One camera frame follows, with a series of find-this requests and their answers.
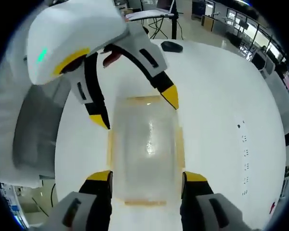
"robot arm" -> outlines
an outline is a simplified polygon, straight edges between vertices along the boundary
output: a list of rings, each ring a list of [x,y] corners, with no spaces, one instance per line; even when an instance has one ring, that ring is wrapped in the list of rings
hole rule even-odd
[[[27,62],[33,84],[45,84],[74,72],[72,90],[90,118],[110,129],[104,97],[96,74],[97,51],[107,47],[129,58],[151,85],[178,109],[176,86],[157,45],[142,26],[126,23],[110,0],[69,0],[42,11],[27,39]]]

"floor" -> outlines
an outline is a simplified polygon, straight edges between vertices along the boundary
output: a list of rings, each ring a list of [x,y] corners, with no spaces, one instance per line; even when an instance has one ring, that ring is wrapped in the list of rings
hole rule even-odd
[[[205,30],[199,20],[191,19],[191,0],[182,0],[180,6],[178,6],[178,10],[181,14],[179,14],[178,19],[178,27],[177,27],[177,39],[183,40],[191,40],[195,42],[205,43],[211,46],[220,47],[222,49],[228,50],[235,54],[239,55],[238,49],[234,47],[230,41],[226,38],[223,38],[219,35],[213,34],[207,30]],[[152,19],[148,19],[144,21],[144,26],[149,29],[149,35],[153,35],[155,29],[150,28],[148,24],[152,23]],[[171,20],[164,19],[163,24],[161,26],[161,30],[164,32],[168,38],[171,38]],[[162,33],[158,33],[155,36],[155,39],[165,39],[166,37]],[[47,215],[52,210],[51,205],[51,191],[54,185],[54,180],[44,180],[43,187],[30,190],[30,193],[26,195],[30,199],[34,198],[36,204],[38,204],[39,210],[43,210]],[[56,190],[54,187],[53,191],[53,205],[57,204],[57,196]]]

